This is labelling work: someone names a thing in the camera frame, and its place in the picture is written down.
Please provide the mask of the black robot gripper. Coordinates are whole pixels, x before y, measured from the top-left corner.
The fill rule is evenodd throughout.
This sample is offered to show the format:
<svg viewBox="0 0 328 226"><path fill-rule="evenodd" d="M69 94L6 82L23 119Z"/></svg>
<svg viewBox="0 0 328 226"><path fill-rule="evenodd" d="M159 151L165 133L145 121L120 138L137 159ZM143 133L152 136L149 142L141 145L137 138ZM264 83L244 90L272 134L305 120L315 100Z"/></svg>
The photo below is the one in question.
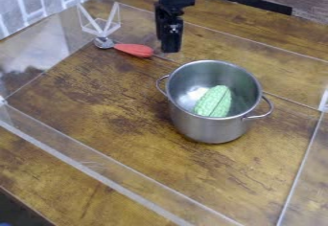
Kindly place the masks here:
<svg viewBox="0 0 328 226"><path fill-rule="evenodd" d="M196 0L159 0L156 3L157 37L163 40L165 53L179 53L183 44L184 20L177 17L165 21L167 16L181 16L184 9L195 5Z"/></svg>

